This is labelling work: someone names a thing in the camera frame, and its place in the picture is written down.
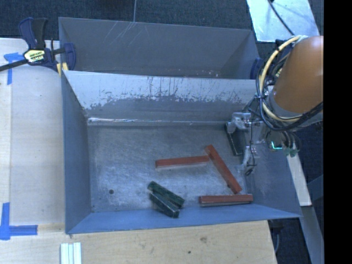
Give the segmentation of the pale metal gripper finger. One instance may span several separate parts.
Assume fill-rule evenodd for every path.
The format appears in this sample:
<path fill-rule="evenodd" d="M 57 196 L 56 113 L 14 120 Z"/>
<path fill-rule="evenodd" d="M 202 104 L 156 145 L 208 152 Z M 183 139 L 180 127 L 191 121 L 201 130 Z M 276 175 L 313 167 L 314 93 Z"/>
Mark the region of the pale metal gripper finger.
<path fill-rule="evenodd" d="M 237 130 L 247 131 L 250 127 L 250 122 L 250 113 L 234 112 L 232 119 L 228 122 L 228 133 L 234 133 Z"/>
<path fill-rule="evenodd" d="M 259 155 L 254 147 L 246 146 L 241 164 L 242 171 L 245 175 L 250 175 L 258 165 Z"/>

